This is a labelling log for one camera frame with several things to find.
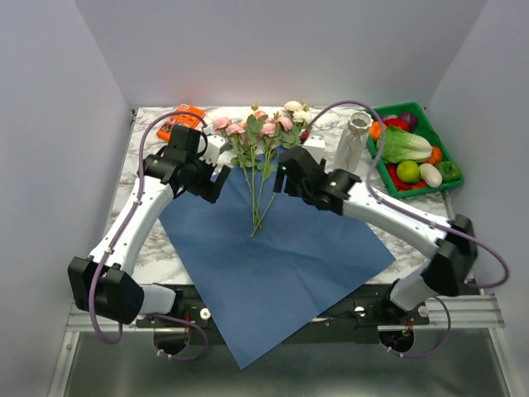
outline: flower bouquet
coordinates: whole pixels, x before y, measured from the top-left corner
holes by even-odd
[[[300,136],[310,121],[308,105],[296,101],[285,103],[282,111],[272,115],[259,110],[257,103],[251,105],[251,112],[241,120],[218,118],[213,123],[215,133],[227,138],[235,157],[231,164],[239,166],[245,176],[252,202],[252,219],[254,236],[261,228],[261,223],[274,201],[275,194],[261,213],[261,195],[265,181],[276,171],[272,160],[277,155],[276,147],[291,149],[300,144]],[[259,186],[255,177],[261,173]]]

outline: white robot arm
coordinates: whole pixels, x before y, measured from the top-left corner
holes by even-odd
[[[398,280],[388,296],[388,309],[401,313],[414,309],[422,301],[439,294],[456,296],[477,257],[475,244],[438,228],[419,222],[380,201],[367,190],[361,179],[344,170],[325,173],[322,160],[325,142],[310,136],[303,146],[279,157],[279,171],[274,191],[299,196],[309,205],[331,210],[375,225],[419,250],[430,262],[408,277]],[[472,222],[461,215],[454,221],[425,213],[386,194],[377,192],[386,202],[430,219],[433,223],[474,235]]]
[[[203,139],[199,140],[200,136],[205,135],[188,128],[174,128],[164,156],[149,155],[145,159],[144,191],[140,205],[113,249],[110,250],[108,244],[137,202],[139,179],[107,235],[88,258],[76,257],[72,260],[68,272],[75,302],[80,309],[88,308],[88,288],[94,268],[105,254],[109,255],[96,289],[97,314],[119,323],[130,323],[137,315],[168,313],[172,309],[176,298],[173,290],[160,285],[138,285],[131,276],[140,249],[156,219],[175,197],[188,191],[211,203],[217,201],[230,173],[229,167],[222,167],[214,182],[210,179],[226,139],[210,134],[206,145]]]

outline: green pepper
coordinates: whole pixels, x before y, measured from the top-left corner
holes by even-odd
[[[443,183],[461,179],[461,170],[455,161],[441,161],[436,164],[436,168],[441,172]]]

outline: blue cloth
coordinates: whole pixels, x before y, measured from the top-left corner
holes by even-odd
[[[274,179],[264,183],[261,212]],[[394,261],[364,222],[284,193],[250,238],[250,191],[238,167],[215,204],[184,194],[160,221],[241,369]]]

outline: marble table surface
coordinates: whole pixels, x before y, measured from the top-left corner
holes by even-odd
[[[261,108],[265,111],[275,111],[278,108]],[[110,223],[112,224],[123,205],[131,194],[132,187],[136,179],[138,168],[138,146],[145,128],[158,116],[174,110],[173,108],[140,108],[136,116],[136,121],[132,129],[131,139],[126,153],[125,163],[123,165],[122,176],[116,192],[116,197],[112,205],[112,214]],[[248,113],[249,108],[204,108],[206,111],[206,122],[212,122],[218,117],[242,118]],[[311,108],[310,112],[314,116],[317,109]],[[331,165],[342,129],[346,124],[347,118],[354,111],[354,108],[338,108],[332,110],[320,118],[317,125],[312,130],[315,134],[324,136],[326,141],[326,158],[327,164]],[[155,127],[145,142],[145,155],[156,152],[165,142],[160,140],[155,132]],[[232,154],[227,152],[222,154],[219,164],[229,164]],[[367,175],[371,158],[365,151],[362,155],[360,165],[356,174],[364,178]],[[373,186],[385,192],[384,184],[378,173],[373,177]],[[407,198],[405,202],[413,207],[423,211],[434,213],[435,215],[447,216],[446,202],[439,193],[426,194],[416,198]],[[400,277],[410,274],[418,266],[422,265],[425,258],[417,250],[397,239],[396,237],[372,227],[374,232],[386,247],[393,253],[396,261],[386,270],[376,275],[369,282],[372,284],[392,283]],[[178,253],[171,245],[169,238],[165,234],[160,221],[156,221],[145,245],[141,249],[133,278],[139,284],[150,283],[171,283],[171,284],[192,284],[184,265],[179,259]]]

